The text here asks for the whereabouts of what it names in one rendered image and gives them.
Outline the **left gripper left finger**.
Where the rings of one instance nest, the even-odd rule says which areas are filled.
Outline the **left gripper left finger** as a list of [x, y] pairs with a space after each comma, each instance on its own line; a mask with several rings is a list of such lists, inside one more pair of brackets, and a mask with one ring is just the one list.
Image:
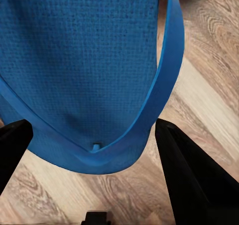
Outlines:
[[0, 196], [32, 138], [32, 124], [26, 119], [0, 128]]

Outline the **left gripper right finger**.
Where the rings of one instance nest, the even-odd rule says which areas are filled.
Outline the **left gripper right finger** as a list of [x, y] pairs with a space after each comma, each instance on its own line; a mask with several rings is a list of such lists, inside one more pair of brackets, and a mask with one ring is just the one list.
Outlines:
[[155, 138], [176, 225], [239, 225], [239, 182], [175, 124]]

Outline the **sandal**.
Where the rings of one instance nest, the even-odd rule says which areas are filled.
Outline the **sandal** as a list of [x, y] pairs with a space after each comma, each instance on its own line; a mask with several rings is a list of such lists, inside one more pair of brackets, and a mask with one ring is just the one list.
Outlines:
[[141, 156], [182, 65], [179, 0], [0, 0], [0, 118], [32, 124], [27, 147], [77, 173], [123, 171]]

